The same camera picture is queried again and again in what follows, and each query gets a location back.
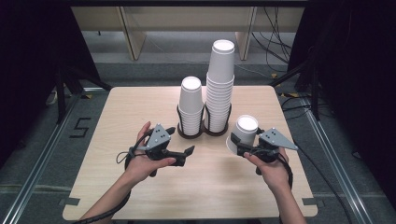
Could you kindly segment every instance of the gray floor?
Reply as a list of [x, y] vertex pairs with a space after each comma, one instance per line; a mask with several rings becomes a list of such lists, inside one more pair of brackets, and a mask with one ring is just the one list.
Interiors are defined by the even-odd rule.
[[[98, 35], [96, 32], [84, 32], [84, 36], [102, 80], [113, 86], [178, 85], [185, 76], [205, 77], [213, 41], [226, 38], [235, 42], [232, 33], [148, 33], [139, 60], [132, 62], [129, 59], [122, 33], [102, 32]], [[282, 34], [282, 38], [285, 43], [291, 45], [294, 35]], [[274, 44], [270, 48], [278, 54], [282, 53], [281, 49]], [[247, 60], [240, 61], [235, 53], [234, 62], [236, 65], [235, 85], [266, 85], [271, 82], [272, 74], [281, 76], [284, 73], [282, 71], [287, 68], [280, 60], [267, 55], [254, 40], [250, 44]], [[292, 86], [295, 80], [296, 77], [282, 83], [276, 87], [276, 92], [294, 92]], [[83, 85], [93, 87], [87, 82], [83, 82]], [[77, 100], [59, 142], [50, 153], [43, 173], [38, 177], [31, 197], [22, 208], [18, 223], [66, 223], [62, 218], [63, 207], [60, 202], [68, 197], [73, 187], [78, 168], [82, 163], [106, 98], [106, 92], [97, 92], [91, 97]], [[280, 103], [285, 102], [286, 99], [286, 97], [279, 96]], [[372, 223], [394, 223], [396, 221], [395, 210], [364, 162], [351, 155], [353, 145], [348, 141], [336, 116], [326, 106], [325, 101], [321, 100], [320, 104], [323, 105], [319, 110], [320, 124], [346, 168], [353, 187], [363, 200]], [[298, 105], [301, 105], [300, 99], [293, 99], [285, 104], [285, 108]], [[75, 130], [75, 125], [81, 118], [90, 118], [80, 122], [80, 126], [89, 128], [85, 137], [70, 138], [71, 135], [82, 134], [82, 130]], [[359, 223], [304, 109], [286, 111], [285, 118], [295, 141], [312, 158], [341, 197], [351, 215], [352, 222]], [[43, 148], [46, 147], [52, 131], [56, 128], [56, 119], [57, 107], [49, 105], [24, 138], [26, 147], [14, 151], [6, 165], [0, 170], [0, 217], [2, 220], [35, 167], [35, 162], [40, 157]], [[300, 158], [319, 204], [318, 214], [315, 217], [308, 217], [308, 223], [347, 223], [346, 214], [328, 184], [304, 154], [300, 153]], [[278, 219], [263, 218], [262, 223], [278, 223]]]

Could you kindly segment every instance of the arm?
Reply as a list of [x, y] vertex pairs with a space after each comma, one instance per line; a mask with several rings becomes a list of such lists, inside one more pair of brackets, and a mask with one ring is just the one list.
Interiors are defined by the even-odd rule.
[[[143, 134], [149, 130], [150, 122], [147, 122], [137, 135], [139, 139]], [[171, 165], [176, 160], [174, 158], [166, 158], [160, 161], [152, 161], [147, 156], [137, 156], [133, 158], [125, 172], [119, 179], [110, 187], [110, 189], [81, 217], [81, 219], [88, 217], [95, 217], [110, 209], [116, 207], [131, 191], [131, 189], [140, 181], [145, 180], [151, 172], [156, 169]], [[96, 224], [109, 223], [112, 217], [108, 217], [95, 222]]]
[[[285, 148], [280, 148], [280, 153], [287, 160]], [[276, 204], [279, 209], [280, 217], [283, 223], [300, 224], [306, 223], [303, 214], [294, 199], [291, 192], [288, 173], [280, 161], [266, 163], [248, 152], [244, 154], [250, 162], [255, 164], [262, 171], [262, 177], [268, 188], [273, 192], [276, 198]]]

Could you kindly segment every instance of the floor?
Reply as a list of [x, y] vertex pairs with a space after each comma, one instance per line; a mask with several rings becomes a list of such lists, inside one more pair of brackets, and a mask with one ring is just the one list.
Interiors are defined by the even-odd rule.
[[[181, 77], [194, 75], [197, 71], [202, 72], [204, 76], [212, 43], [223, 38], [236, 42], [232, 33], [151, 32], [148, 33], [139, 60], [131, 61], [122, 33], [83, 34], [102, 80], [114, 86], [172, 85]], [[271, 34], [255, 35], [264, 46], [268, 46], [268, 41], [263, 36], [269, 38]], [[281, 36], [285, 44], [292, 46], [294, 34]], [[287, 59], [287, 54], [284, 54], [279, 45], [271, 43], [270, 49]], [[247, 60], [241, 61], [237, 55], [235, 54], [234, 58], [235, 73], [241, 74], [238, 84], [270, 83], [273, 76], [281, 76], [287, 69], [286, 63], [266, 53], [253, 38]], [[128, 77], [131, 69], [140, 69], [143, 77], [158, 80], [148, 82], [145, 79], [141, 83], [131, 84], [131, 79], [139, 81], [139, 78], [142, 78]], [[279, 94], [295, 93], [293, 81], [295, 78], [282, 83], [276, 91]], [[83, 82], [83, 85], [86, 88], [94, 87], [91, 83]], [[9, 223], [65, 223], [62, 219], [64, 199], [68, 197], [73, 186], [78, 163], [84, 158], [84, 149], [90, 143], [95, 122], [99, 119], [101, 108], [106, 102], [105, 92], [93, 91], [92, 95], [93, 97], [88, 94], [83, 98], [71, 96], [68, 99], [68, 105], [71, 107], [69, 111], [72, 112], [63, 127], [54, 123], [57, 119], [56, 105], [49, 105], [25, 137], [26, 147], [16, 150], [0, 170], [2, 219], [6, 220], [8, 211], [18, 210], [14, 221]], [[305, 149], [304, 153], [309, 155], [306, 157], [302, 152], [300, 157], [319, 210], [316, 217], [307, 219], [308, 223], [348, 223], [345, 209], [341, 207], [329, 185], [333, 186], [336, 195], [346, 206], [350, 223], [394, 223], [395, 210], [370, 175], [368, 168], [356, 158], [359, 155], [351, 154], [353, 146], [330, 108], [323, 106], [320, 109], [322, 119], [315, 122], [310, 118], [310, 112], [302, 107], [309, 102], [304, 98], [288, 99], [279, 96], [279, 102], [285, 103], [287, 108], [300, 107], [297, 110], [285, 110], [285, 118], [295, 141]], [[90, 127], [90, 130], [86, 137], [71, 140], [69, 136], [81, 134], [81, 131], [75, 129], [77, 122]], [[61, 130], [59, 138], [53, 136], [57, 129]], [[322, 171], [325, 179], [318, 173], [317, 168]], [[27, 200], [19, 199], [24, 190]], [[278, 219], [262, 219], [262, 223], [278, 223]]]

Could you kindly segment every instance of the stack of paper cups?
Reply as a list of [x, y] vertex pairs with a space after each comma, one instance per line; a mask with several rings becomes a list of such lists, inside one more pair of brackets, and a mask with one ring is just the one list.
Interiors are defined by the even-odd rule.
[[195, 135], [200, 132], [202, 111], [201, 80], [198, 77], [185, 77], [181, 82], [178, 112], [180, 115], [180, 130], [186, 135]]
[[217, 40], [212, 47], [206, 74], [205, 116], [205, 127], [212, 133], [223, 131], [229, 117], [234, 80], [233, 52], [234, 44], [229, 40]]

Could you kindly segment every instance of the wrist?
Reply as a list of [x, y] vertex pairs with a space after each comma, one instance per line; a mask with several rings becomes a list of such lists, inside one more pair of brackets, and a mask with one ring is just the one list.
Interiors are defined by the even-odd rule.
[[128, 172], [124, 172], [120, 178], [119, 178], [120, 183], [125, 186], [128, 189], [133, 188], [135, 185], [137, 185], [140, 180], [136, 178], [134, 175], [128, 174]]
[[291, 192], [291, 188], [289, 183], [283, 183], [276, 186], [269, 186], [269, 189], [273, 192], [274, 195], [283, 195]]

